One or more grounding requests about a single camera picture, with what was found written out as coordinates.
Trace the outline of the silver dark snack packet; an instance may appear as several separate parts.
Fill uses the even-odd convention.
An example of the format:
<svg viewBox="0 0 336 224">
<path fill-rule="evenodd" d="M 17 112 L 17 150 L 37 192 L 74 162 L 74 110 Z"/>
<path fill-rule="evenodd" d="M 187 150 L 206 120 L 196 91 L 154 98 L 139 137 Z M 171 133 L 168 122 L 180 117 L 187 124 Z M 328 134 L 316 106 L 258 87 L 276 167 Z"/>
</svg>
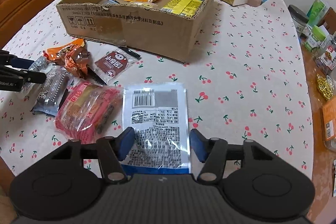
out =
<svg viewBox="0 0 336 224">
<path fill-rule="evenodd" d="M 31 111 L 56 116 L 68 94 L 68 86 L 74 77 L 66 69 L 54 66 L 48 73 Z"/>
</svg>

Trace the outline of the pink sausage snack packet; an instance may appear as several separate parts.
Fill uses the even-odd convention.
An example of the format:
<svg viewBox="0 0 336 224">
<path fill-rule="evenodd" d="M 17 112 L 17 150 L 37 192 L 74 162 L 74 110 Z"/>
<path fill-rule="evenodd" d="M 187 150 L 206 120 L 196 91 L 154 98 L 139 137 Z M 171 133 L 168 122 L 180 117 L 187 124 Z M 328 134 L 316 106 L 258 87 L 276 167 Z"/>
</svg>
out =
<svg viewBox="0 0 336 224">
<path fill-rule="evenodd" d="M 55 127 L 71 139 L 92 143 L 114 109 L 121 106 L 123 88 L 79 81 L 55 117 Z"/>
</svg>

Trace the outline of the white blue snack packet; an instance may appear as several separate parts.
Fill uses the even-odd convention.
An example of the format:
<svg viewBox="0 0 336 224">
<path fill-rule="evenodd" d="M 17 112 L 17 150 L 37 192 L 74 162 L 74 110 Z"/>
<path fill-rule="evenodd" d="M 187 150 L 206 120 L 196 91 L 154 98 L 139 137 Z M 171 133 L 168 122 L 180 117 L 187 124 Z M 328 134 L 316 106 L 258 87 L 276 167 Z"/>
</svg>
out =
<svg viewBox="0 0 336 224">
<path fill-rule="evenodd" d="M 186 89 L 181 83 L 129 85 L 122 125 L 135 132 L 122 162 L 125 173 L 188 174 L 191 171 Z"/>
</svg>

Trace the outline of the orange brown snack packet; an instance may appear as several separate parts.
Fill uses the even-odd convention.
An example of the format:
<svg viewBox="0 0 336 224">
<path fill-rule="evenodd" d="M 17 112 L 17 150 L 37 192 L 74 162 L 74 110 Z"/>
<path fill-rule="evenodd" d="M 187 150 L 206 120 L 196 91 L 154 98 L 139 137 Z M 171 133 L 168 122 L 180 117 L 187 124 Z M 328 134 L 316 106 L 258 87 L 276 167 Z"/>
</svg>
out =
<svg viewBox="0 0 336 224">
<path fill-rule="evenodd" d="M 43 51 L 43 56 L 48 61 L 64 67 L 75 77 L 85 79 L 88 76 L 91 55 L 83 39 L 76 39 L 61 47 L 49 48 Z"/>
</svg>

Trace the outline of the maroon pig snack packet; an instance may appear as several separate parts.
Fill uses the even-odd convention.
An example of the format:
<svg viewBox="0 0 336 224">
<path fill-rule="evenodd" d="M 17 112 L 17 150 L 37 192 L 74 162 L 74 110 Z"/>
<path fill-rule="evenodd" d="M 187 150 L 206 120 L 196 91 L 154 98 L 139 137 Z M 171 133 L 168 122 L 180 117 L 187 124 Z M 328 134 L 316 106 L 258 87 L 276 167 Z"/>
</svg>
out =
<svg viewBox="0 0 336 224">
<path fill-rule="evenodd" d="M 140 60 L 137 52 L 127 47 L 114 47 L 92 56 L 89 68 L 103 85 L 112 85 L 118 75 Z"/>
</svg>

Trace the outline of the small silver packet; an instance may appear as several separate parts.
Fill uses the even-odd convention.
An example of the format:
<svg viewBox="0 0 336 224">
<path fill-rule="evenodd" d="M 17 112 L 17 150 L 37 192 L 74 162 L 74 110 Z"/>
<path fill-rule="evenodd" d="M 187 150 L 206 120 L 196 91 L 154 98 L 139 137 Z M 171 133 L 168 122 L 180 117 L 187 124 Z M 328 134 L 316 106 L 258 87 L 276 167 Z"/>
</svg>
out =
<svg viewBox="0 0 336 224">
<path fill-rule="evenodd" d="M 44 56 L 40 56 L 28 68 L 29 71 L 42 72 L 42 73 L 48 73 L 51 69 L 52 69 L 52 62 L 49 61 Z"/>
</svg>

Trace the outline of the wooden chair at left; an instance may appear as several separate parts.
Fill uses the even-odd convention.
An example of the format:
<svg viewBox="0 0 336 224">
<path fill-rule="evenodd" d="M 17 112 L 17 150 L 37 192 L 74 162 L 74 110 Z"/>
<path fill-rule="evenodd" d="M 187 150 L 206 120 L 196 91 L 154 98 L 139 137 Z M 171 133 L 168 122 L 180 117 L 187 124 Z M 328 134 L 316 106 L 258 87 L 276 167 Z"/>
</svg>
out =
<svg viewBox="0 0 336 224">
<path fill-rule="evenodd" d="M 1 47 L 54 0 L 5 0 L 1 4 Z"/>
</svg>

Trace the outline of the orange labelled box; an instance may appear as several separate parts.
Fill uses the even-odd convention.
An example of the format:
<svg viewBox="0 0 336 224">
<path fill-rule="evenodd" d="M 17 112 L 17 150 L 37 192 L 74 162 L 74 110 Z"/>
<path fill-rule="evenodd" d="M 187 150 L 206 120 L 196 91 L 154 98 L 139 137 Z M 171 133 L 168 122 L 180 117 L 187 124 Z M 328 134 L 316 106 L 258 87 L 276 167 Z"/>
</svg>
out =
<svg viewBox="0 0 336 224">
<path fill-rule="evenodd" d="M 336 98 L 333 97 L 322 106 L 325 140 L 335 139 Z"/>
</svg>

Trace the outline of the gold ornament coaster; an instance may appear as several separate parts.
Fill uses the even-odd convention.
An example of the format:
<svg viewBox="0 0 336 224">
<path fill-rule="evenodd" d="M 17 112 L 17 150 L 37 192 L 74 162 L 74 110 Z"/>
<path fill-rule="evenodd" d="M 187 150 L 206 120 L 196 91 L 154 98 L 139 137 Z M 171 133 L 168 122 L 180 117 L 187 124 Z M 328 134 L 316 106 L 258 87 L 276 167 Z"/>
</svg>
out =
<svg viewBox="0 0 336 224">
<path fill-rule="evenodd" d="M 329 84 L 326 77 L 323 77 L 319 74 L 316 75 L 317 81 L 317 90 L 323 96 L 323 98 L 328 101 L 333 98 L 333 87 Z"/>
</svg>

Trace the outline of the cardboard box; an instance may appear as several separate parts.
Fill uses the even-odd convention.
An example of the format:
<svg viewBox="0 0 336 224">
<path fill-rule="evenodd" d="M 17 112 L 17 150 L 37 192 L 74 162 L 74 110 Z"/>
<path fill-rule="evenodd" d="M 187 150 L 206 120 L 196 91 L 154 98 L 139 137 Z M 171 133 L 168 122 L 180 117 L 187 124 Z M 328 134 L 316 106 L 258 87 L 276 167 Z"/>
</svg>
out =
<svg viewBox="0 0 336 224">
<path fill-rule="evenodd" d="M 57 11 L 77 38 L 127 46 L 185 63 L 214 0 L 200 0 L 192 16 L 168 11 L 172 0 L 145 6 L 124 0 L 62 0 Z"/>
</svg>

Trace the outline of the clear jar with pens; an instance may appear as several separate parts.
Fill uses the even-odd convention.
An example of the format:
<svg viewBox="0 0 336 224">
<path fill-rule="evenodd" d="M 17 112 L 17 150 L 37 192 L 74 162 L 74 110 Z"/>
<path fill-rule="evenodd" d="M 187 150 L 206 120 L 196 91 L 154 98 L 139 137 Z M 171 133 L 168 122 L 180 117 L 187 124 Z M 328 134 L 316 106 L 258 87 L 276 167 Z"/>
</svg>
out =
<svg viewBox="0 0 336 224">
<path fill-rule="evenodd" d="M 328 75 L 335 68 L 335 33 L 322 42 L 314 60 L 324 75 Z"/>
</svg>

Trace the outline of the green lid bottle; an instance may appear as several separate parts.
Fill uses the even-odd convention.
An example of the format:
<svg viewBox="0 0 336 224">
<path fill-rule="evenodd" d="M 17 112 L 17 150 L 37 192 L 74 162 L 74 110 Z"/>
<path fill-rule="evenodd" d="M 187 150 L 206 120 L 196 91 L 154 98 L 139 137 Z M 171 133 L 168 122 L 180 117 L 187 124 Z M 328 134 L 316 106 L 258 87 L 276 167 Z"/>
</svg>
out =
<svg viewBox="0 0 336 224">
<path fill-rule="evenodd" d="M 328 35 L 329 32 L 324 26 L 313 26 L 304 43 L 305 48 L 309 52 L 313 52 L 325 41 Z"/>
</svg>

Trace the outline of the yellow snack packet in box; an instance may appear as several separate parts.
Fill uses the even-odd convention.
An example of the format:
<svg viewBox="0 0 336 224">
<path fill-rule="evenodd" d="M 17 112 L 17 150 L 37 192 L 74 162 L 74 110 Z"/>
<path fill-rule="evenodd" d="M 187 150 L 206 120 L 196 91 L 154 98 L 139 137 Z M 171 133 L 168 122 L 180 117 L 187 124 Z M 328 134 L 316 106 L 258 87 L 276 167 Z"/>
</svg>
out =
<svg viewBox="0 0 336 224">
<path fill-rule="evenodd" d="M 171 0 L 161 8 L 161 11 L 184 17 L 193 17 L 203 0 Z"/>
</svg>

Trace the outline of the dark lid glass jar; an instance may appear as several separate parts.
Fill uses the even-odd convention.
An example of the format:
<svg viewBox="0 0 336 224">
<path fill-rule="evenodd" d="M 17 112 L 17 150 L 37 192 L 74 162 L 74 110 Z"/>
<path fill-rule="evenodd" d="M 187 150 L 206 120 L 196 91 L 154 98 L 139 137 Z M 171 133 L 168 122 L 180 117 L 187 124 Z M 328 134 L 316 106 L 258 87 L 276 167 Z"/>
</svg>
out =
<svg viewBox="0 0 336 224">
<path fill-rule="evenodd" d="M 293 19 L 298 37 L 300 37 L 309 21 L 309 18 L 301 9 L 299 9 L 295 5 L 289 5 L 288 11 Z"/>
</svg>

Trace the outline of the green white carton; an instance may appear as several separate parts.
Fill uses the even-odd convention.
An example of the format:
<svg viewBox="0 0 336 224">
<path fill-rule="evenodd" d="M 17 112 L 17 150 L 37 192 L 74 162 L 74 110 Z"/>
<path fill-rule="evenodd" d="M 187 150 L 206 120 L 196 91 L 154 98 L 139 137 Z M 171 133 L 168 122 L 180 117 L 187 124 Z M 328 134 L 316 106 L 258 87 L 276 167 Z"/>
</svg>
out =
<svg viewBox="0 0 336 224">
<path fill-rule="evenodd" d="M 329 8 L 330 5 L 327 2 L 323 0 L 314 0 L 306 14 L 309 19 L 307 25 L 310 27 L 317 25 Z"/>
</svg>

